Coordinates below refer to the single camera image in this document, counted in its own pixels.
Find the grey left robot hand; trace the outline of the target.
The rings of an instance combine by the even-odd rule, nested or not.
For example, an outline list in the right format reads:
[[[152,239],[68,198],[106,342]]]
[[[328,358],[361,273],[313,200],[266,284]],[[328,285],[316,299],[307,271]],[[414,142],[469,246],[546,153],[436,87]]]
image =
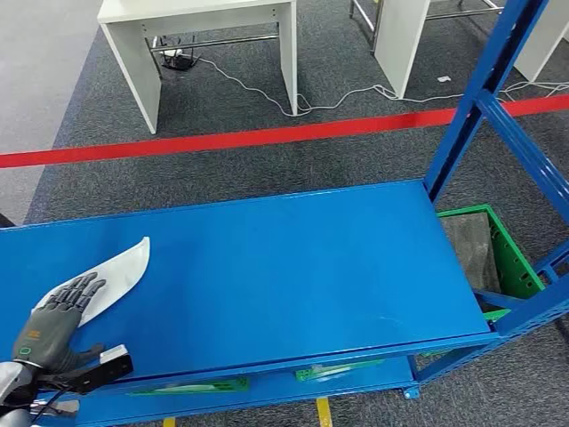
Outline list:
[[[91,272],[51,294],[19,333],[11,358],[48,374],[66,373],[96,360],[105,349],[103,344],[96,343],[89,350],[76,352],[70,348],[69,342],[84,311],[105,285],[104,279]]]

